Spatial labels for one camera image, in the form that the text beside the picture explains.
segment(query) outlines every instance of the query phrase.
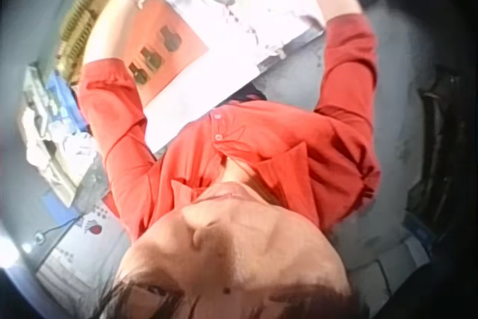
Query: cable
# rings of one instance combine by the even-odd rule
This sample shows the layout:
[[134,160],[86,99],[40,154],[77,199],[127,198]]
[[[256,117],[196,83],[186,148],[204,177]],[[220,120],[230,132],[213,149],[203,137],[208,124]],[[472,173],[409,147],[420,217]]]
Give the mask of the cable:
[[68,225],[71,224],[71,223],[75,223],[75,222],[79,221],[82,217],[83,217],[83,215],[78,216],[78,217],[75,217],[75,218],[72,218],[72,219],[69,220],[68,222],[63,223],[62,225],[60,225],[60,226],[58,226],[58,227],[53,227],[53,228],[47,229],[47,230],[44,231],[44,232],[38,232],[38,233],[40,233],[41,235],[43,235],[43,237],[45,237],[45,236],[46,236],[48,233],[50,233],[50,232],[56,231],[57,229],[62,229],[63,227],[66,227],[66,226],[68,226]]

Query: dark hair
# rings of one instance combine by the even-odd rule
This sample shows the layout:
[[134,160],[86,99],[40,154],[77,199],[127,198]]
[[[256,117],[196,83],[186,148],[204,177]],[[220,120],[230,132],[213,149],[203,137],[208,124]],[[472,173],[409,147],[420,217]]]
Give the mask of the dark hair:
[[[115,284],[111,289],[105,291],[90,319],[129,319],[130,314],[126,304],[134,287],[146,289],[161,297],[163,302],[151,319],[173,319],[179,307],[187,301],[182,292],[165,291],[154,285],[141,285],[125,281]],[[229,292],[228,288],[224,291],[225,294]],[[200,298],[196,298],[193,304],[190,304],[187,319],[195,318],[194,312],[199,301]],[[357,291],[340,294],[323,285],[286,288],[270,296],[269,301],[285,304],[285,309],[277,319],[365,319],[369,317],[369,309],[360,300]],[[254,308],[244,319],[260,319],[265,309],[266,304]]]

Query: concrete floor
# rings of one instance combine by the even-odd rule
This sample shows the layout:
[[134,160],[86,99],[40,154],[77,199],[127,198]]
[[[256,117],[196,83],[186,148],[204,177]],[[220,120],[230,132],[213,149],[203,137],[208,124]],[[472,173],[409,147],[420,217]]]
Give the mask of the concrete floor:
[[[2,5],[0,220],[18,243],[31,237],[32,219],[40,218],[46,228],[51,222],[39,202],[48,187],[25,161],[16,111],[25,65],[51,51],[48,34],[58,26],[63,1],[11,0]],[[423,142],[417,89],[433,82],[434,64],[476,78],[473,44],[445,0],[363,1],[379,41],[375,144],[382,185],[371,207],[335,229],[332,240],[350,270],[372,262],[405,235],[400,224],[407,192],[420,175]],[[323,39],[308,44],[255,84],[270,100],[313,108],[323,45]]]

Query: nose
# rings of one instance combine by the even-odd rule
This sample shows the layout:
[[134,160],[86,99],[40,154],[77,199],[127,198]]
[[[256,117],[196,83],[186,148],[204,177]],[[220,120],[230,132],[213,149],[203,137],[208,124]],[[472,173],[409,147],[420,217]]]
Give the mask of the nose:
[[193,247],[198,251],[207,252],[207,255],[222,257],[221,253],[229,246],[229,236],[226,229],[221,226],[220,220],[213,220],[194,231]]

